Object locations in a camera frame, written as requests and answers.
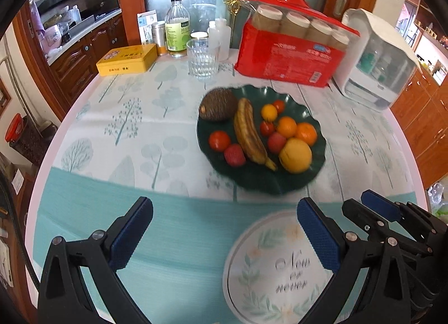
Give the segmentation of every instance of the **red fruit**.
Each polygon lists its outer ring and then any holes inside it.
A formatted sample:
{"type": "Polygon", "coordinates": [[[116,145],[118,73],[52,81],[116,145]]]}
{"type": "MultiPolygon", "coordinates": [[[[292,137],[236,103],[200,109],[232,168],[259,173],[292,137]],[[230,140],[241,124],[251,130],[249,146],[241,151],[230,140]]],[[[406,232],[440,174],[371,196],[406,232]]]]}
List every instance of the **red fruit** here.
{"type": "Polygon", "coordinates": [[[270,152],[278,155],[282,148],[286,145],[286,138],[280,133],[274,132],[267,139],[267,148],[270,152]]]}
{"type": "Polygon", "coordinates": [[[263,121],[260,124],[260,133],[262,136],[267,137],[272,135],[276,130],[274,123],[263,121]]]}
{"type": "Polygon", "coordinates": [[[224,151],[224,158],[232,167],[240,167],[246,163],[243,149],[239,144],[232,144],[224,151]]]}
{"type": "Polygon", "coordinates": [[[224,152],[224,150],[229,147],[231,143],[230,137],[224,131],[212,132],[208,138],[208,144],[211,149],[218,152],[224,152]]]}
{"type": "Polygon", "coordinates": [[[277,99],[272,105],[277,109],[278,114],[284,111],[284,101],[277,99]]]}

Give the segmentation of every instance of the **yellow tin box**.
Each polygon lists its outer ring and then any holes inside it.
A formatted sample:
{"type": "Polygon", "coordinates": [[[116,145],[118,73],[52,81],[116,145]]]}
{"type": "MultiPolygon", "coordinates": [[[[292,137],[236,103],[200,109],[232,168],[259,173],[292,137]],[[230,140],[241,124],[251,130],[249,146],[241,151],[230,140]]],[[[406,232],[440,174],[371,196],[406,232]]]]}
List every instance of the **yellow tin box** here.
{"type": "Polygon", "coordinates": [[[155,44],[113,48],[96,63],[101,76],[144,73],[157,59],[155,44]]]}

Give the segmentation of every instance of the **screw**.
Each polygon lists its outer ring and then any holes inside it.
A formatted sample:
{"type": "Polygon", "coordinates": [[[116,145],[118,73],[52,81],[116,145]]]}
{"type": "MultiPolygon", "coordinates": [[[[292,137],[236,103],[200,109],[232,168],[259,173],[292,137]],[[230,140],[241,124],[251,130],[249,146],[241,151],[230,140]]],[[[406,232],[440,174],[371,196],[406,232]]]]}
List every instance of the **screw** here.
{"type": "Polygon", "coordinates": [[[104,231],[103,230],[96,230],[95,232],[92,233],[92,238],[95,239],[96,241],[98,239],[101,239],[102,237],[104,237],[104,231]]]}
{"type": "Polygon", "coordinates": [[[62,242],[62,237],[61,236],[56,236],[52,239],[52,243],[57,246],[59,243],[62,242]]]}
{"type": "Polygon", "coordinates": [[[356,241],[356,240],[358,239],[358,236],[356,235],[356,233],[353,233],[353,232],[347,232],[347,233],[346,233],[346,238],[347,238],[349,241],[354,242],[354,241],[356,241]]]}
{"type": "Polygon", "coordinates": [[[395,247],[397,245],[397,241],[394,237],[389,237],[388,238],[388,243],[392,246],[395,247]]]}

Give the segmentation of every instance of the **kiwi fruit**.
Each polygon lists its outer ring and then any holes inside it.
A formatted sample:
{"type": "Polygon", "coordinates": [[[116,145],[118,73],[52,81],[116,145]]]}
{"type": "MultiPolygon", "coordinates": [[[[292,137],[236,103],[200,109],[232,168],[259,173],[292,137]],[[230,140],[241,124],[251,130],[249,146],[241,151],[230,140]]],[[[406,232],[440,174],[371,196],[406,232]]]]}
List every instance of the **kiwi fruit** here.
{"type": "Polygon", "coordinates": [[[206,121],[225,121],[233,118],[237,109],[238,99],[230,89],[215,88],[202,99],[199,116],[206,121]]]}

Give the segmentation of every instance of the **white storage container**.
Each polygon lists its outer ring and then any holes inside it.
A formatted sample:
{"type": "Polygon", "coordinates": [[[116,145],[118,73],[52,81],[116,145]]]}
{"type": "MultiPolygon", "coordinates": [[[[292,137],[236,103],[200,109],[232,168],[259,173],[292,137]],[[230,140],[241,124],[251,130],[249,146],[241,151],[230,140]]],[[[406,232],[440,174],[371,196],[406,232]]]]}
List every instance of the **white storage container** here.
{"type": "Polygon", "coordinates": [[[347,10],[342,23],[361,37],[349,44],[333,79],[346,97],[382,111],[420,67],[418,59],[393,26],[366,10],[347,10]]]}

